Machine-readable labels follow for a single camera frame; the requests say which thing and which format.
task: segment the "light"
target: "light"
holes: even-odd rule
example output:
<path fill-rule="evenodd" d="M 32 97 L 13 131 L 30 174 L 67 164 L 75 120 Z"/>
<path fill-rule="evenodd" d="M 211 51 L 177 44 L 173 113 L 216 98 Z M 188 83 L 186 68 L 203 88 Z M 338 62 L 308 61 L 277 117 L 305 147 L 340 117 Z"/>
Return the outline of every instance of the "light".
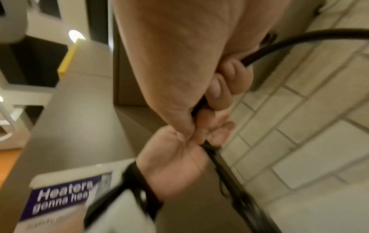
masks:
<path fill-rule="evenodd" d="M 78 39 L 83 39 L 85 40 L 86 38 L 77 30 L 69 30 L 68 32 L 68 36 L 69 38 L 74 42 L 76 43 Z"/>

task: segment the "yellow edge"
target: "yellow edge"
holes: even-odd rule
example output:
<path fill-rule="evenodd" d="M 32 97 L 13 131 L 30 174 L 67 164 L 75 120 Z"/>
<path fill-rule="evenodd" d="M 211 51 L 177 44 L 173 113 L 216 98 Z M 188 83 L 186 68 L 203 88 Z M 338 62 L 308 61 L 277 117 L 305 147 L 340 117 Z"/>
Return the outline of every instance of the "yellow edge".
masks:
<path fill-rule="evenodd" d="M 64 56 L 62 62 L 60 63 L 60 66 L 58 68 L 58 75 L 59 75 L 59 79 L 62 79 L 63 74 L 66 72 L 66 70 L 68 69 L 68 66 L 70 64 L 70 62 L 72 61 L 72 58 L 74 56 L 74 53 L 76 52 L 77 46 L 78 46 L 78 42 L 80 40 L 78 39 L 76 41 L 76 43 L 70 47 L 68 49 L 68 52 L 66 53 L 66 55 Z"/>

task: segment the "hand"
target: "hand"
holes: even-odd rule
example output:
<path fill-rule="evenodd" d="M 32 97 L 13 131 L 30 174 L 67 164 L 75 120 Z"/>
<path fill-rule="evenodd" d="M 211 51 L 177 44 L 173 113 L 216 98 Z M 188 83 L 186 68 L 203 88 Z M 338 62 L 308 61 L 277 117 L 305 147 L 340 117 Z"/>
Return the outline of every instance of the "hand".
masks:
<path fill-rule="evenodd" d="M 221 146 L 234 123 L 229 113 L 220 113 L 209 130 L 207 140 Z M 171 126 L 159 129 L 145 145 L 136 163 L 156 196 L 164 201 L 177 196 L 193 184 L 209 162 L 205 151 L 192 141 L 183 142 Z"/>
<path fill-rule="evenodd" d="M 205 135 L 190 114 L 203 95 L 210 110 L 232 104 L 253 73 L 240 59 L 258 48 L 289 0 L 112 0 L 116 21 L 148 105 L 182 140 Z M 205 119 L 213 121 L 213 114 Z"/>

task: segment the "purple label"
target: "purple label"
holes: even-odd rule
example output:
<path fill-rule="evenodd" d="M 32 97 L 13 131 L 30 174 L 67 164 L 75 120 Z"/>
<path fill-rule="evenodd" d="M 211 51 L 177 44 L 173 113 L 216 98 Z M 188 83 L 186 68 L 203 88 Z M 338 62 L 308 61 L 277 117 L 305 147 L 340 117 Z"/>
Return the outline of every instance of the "purple label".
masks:
<path fill-rule="evenodd" d="M 33 190 L 20 221 L 85 202 L 88 191 L 101 181 L 103 175 Z"/>

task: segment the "tile wall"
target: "tile wall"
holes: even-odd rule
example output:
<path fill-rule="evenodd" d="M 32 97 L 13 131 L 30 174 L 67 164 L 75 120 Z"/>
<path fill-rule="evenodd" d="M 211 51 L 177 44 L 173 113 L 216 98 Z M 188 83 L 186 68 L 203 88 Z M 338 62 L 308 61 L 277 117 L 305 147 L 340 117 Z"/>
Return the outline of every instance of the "tile wall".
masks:
<path fill-rule="evenodd" d="M 369 0 L 341 0 L 308 31 L 369 28 Z M 223 157 L 270 212 L 369 179 L 369 43 L 295 46 L 232 106 Z"/>

